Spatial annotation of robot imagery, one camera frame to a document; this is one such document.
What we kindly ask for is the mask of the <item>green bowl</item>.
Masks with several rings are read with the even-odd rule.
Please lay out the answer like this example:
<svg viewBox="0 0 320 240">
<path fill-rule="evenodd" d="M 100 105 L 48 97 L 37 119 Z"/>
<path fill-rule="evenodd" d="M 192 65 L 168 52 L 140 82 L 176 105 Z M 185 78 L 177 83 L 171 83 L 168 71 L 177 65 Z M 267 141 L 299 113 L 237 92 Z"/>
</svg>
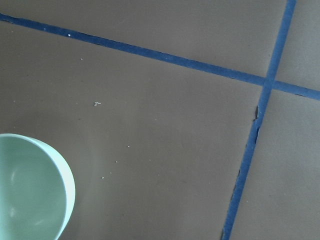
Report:
<svg viewBox="0 0 320 240">
<path fill-rule="evenodd" d="M 0 238 L 57 240 L 73 212 L 76 186 L 64 157 L 28 136 L 0 136 Z"/>
</svg>

